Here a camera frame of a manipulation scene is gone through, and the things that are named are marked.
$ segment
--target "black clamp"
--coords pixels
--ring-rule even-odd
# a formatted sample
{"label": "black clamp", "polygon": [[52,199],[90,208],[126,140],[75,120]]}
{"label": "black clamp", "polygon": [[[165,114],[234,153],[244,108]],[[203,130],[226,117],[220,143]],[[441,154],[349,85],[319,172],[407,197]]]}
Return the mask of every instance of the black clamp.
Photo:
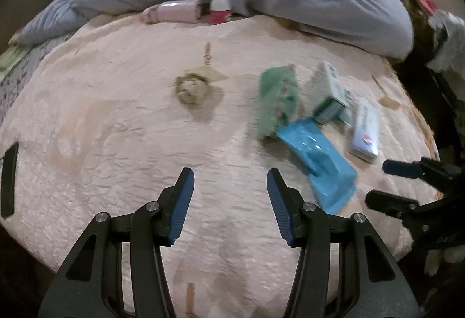
{"label": "black clamp", "polygon": [[412,235],[413,249],[434,250],[465,244],[465,174],[460,168],[428,158],[412,163],[388,159],[383,163],[383,171],[421,179],[444,194],[441,200],[423,206],[417,200],[378,190],[367,194],[365,202],[370,209],[402,220]]}
{"label": "black clamp", "polygon": [[3,156],[3,167],[0,182],[0,216],[10,217],[15,212],[15,179],[16,161],[19,143],[15,142]]}
{"label": "black clamp", "polygon": [[[287,187],[277,169],[269,171],[267,188],[281,236],[302,247],[284,318],[420,317],[410,286],[363,214],[326,214]],[[339,287],[327,305],[331,243],[339,243]]]}
{"label": "black clamp", "polygon": [[39,309],[39,318],[128,317],[121,286],[121,246],[131,243],[131,278],[136,317],[174,318],[160,246],[179,238],[194,191],[194,172],[184,168],[132,214],[97,214],[62,263]]}

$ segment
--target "cloth scrap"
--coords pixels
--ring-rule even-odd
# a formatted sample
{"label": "cloth scrap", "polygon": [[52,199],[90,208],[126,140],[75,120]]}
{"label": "cloth scrap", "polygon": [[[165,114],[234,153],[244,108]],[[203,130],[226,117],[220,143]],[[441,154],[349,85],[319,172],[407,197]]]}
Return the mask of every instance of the cloth scrap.
{"label": "cloth scrap", "polygon": [[19,62],[29,53],[31,46],[13,45],[9,46],[0,55],[0,82]]}
{"label": "cloth scrap", "polygon": [[175,80],[176,96],[183,103],[202,103],[209,86],[208,79],[199,74],[186,73]]}
{"label": "cloth scrap", "polygon": [[257,115],[259,137],[274,136],[289,124],[297,110],[297,80],[294,66],[266,69],[260,76],[260,107]]}
{"label": "cloth scrap", "polygon": [[435,29],[435,47],[444,28],[447,39],[426,66],[437,73],[453,70],[465,80],[465,21],[450,12],[437,10],[429,19],[429,24]]}

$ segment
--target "patterned sheet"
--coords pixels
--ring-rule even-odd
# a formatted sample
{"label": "patterned sheet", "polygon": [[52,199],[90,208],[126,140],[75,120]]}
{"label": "patterned sheet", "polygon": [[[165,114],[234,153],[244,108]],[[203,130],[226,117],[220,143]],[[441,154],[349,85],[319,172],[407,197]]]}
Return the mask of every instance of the patterned sheet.
{"label": "patterned sheet", "polygon": [[9,108],[13,105],[26,83],[29,82],[37,66],[39,66],[39,62],[41,62],[53,48],[64,43],[73,34],[74,33],[69,33],[35,46],[15,68],[9,71],[4,80],[0,83],[0,125],[3,123],[3,119]]}

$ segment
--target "blue gripper pad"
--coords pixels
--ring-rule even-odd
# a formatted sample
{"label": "blue gripper pad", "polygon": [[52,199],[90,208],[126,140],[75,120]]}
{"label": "blue gripper pad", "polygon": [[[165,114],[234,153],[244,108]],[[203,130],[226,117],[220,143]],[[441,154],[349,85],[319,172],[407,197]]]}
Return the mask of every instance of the blue gripper pad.
{"label": "blue gripper pad", "polygon": [[169,225],[166,238],[169,245],[173,245],[176,239],[181,236],[187,209],[194,192],[194,172],[192,169],[185,167],[174,187],[166,190],[169,192],[168,198],[165,199],[166,195],[164,195],[163,191],[158,201],[161,202],[163,207],[163,221]]}
{"label": "blue gripper pad", "polygon": [[269,170],[267,189],[281,237],[290,247],[301,246],[306,233],[299,211],[304,204],[301,194],[286,186],[278,169]]}

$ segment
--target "red label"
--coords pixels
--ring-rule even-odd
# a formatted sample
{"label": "red label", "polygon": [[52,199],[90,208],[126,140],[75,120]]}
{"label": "red label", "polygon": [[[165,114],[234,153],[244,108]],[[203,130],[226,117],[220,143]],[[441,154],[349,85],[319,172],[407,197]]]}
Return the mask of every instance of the red label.
{"label": "red label", "polygon": [[210,24],[226,23],[231,20],[231,10],[212,11]]}

